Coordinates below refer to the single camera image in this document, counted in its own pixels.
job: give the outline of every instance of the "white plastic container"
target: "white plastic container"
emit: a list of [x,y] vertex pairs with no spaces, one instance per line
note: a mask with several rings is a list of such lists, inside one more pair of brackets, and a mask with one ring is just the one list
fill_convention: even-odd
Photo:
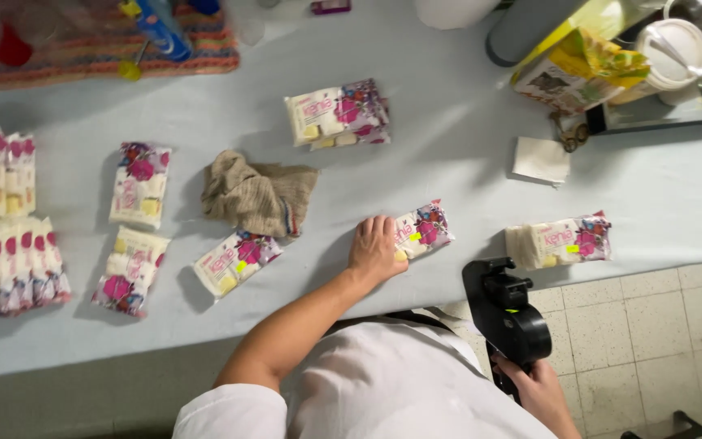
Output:
[[[686,20],[668,19],[652,23],[648,28],[651,27],[668,40],[689,65],[702,69],[702,32],[697,26]],[[649,76],[612,98],[611,105],[626,104],[661,91],[681,90],[695,81],[686,67],[652,41],[647,31],[639,35],[635,50],[649,58]]]
[[448,30],[478,23],[499,0],[414,0],[415,13],[429,27]]

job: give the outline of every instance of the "blue spray can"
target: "blue spray can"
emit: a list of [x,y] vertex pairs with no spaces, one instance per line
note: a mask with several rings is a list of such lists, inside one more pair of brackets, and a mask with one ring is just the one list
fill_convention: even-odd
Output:
[[172,16],[170,0],[126,0],[120,6],[164,56],[176,63],[191,57],[191,40]]

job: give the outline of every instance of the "hand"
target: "hand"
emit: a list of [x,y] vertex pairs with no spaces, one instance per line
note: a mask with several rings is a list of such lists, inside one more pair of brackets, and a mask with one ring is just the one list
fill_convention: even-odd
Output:
[[565,394],[559,385],[557,373],[548,361],[540,359],[532,365],[530,375],[499,353],[492,355],[495,369],[507,375],[516,388],[522,407],[541,421],[559,439],[580,439],[581,435],[570,417]]
[[408,261],[395,260],[394,218],[378,215],[356,226],[348,270],[368,283],[370,289],[407,269]]

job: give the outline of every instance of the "beige cloth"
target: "beige cloth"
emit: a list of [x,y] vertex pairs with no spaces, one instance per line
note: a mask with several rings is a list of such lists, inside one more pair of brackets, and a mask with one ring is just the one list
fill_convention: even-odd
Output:
[[309,166],[247,163],[226,150],[205,168],[202,211],[252,234],[298,237],[317,180]]

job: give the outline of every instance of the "person's left hand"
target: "person's left hand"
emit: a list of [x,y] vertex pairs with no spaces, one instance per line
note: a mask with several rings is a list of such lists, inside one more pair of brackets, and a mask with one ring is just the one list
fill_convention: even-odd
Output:
[[372,288],[407,269],[408,261],[395,260],[394,218],[378,215],[356,226],[348,270]]

